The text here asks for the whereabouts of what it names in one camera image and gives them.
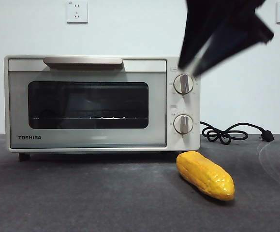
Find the white knob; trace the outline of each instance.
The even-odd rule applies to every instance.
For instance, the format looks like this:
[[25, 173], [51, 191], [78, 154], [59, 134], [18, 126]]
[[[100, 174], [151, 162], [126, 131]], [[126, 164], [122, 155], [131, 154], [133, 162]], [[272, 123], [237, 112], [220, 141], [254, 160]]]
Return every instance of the white knob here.
[[174, 119], [174, 128], [180, 134], [187, 134], [192, 130], [192, 118], [188, 115], [179, 115]]
[[187, 74], [182, 74], [175, 78], [173, 86], [178, 93], [187, 94], [192, 91], [193, 81]]

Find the power cord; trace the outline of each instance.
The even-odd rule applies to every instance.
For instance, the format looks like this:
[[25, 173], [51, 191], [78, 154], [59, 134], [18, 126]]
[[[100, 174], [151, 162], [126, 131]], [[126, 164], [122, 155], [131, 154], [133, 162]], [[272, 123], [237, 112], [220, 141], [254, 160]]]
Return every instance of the power cord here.
[[[256, 125], [246, 123], [246, 122], [236, 123], [236, 124], [232, 125], [231, 127], [229, 127], [228, 129], [223, 130], [223, 131], [209, 125], [208, 123], [205, 123], [205, 122], [200, 122], [200, 123], [207, 126], [202, 130], [202, 135], [204, 137], [206, 137], [207, 140], [209, 140], [210, 142], [215, 142], [216, 140], [219, 139], [222, 144], [229, 145], [232, 140], [245, 140], [245, 139], [247, 139], [248, 134], [245, 131], [231, 130], [232, 128], [237, 127], [237, 126], [241, 126], [241, 125], [257, 128], [262, 133], [261, 134], [262, 139], [267, 141], [267, 142], [272, 142], [274, 140], [274, 137], [273, 137], [271, 131], [265, 130], [261, 127], [258, 127]], [[244, 137], [234, 137], [234, 136], [231, 136], [230, 133], [243, 134]]]

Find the oven glass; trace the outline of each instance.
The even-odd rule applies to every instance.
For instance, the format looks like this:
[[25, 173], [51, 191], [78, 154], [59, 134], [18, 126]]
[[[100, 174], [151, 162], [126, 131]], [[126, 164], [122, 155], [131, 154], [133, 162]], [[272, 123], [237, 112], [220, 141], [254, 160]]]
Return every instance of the oven glass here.
[[148, 126], [148, 85], [139, 82], [34, 81], [33, 129], [139, 129]]

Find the toshiba logo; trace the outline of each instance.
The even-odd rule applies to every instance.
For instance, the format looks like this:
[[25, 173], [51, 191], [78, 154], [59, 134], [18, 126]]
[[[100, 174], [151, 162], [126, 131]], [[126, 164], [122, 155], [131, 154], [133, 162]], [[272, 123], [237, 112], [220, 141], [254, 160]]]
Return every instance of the toshiba logo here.
[[37, 135], [19, 135], [18, 138], [23, 140], [42, 139], [41, 136], [37, 136]]

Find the gray countertop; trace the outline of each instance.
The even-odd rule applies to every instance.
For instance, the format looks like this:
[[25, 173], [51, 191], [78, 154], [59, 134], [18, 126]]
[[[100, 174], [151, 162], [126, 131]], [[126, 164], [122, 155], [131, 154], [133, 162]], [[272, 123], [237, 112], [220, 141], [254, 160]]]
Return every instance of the gray countertop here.
[[200, 152], [234, 179], [220, 202], [184, 181], [178, 153], [32, 154], [19, 162], [0, 135], [0, 232], [280, 232], [280, 135]]

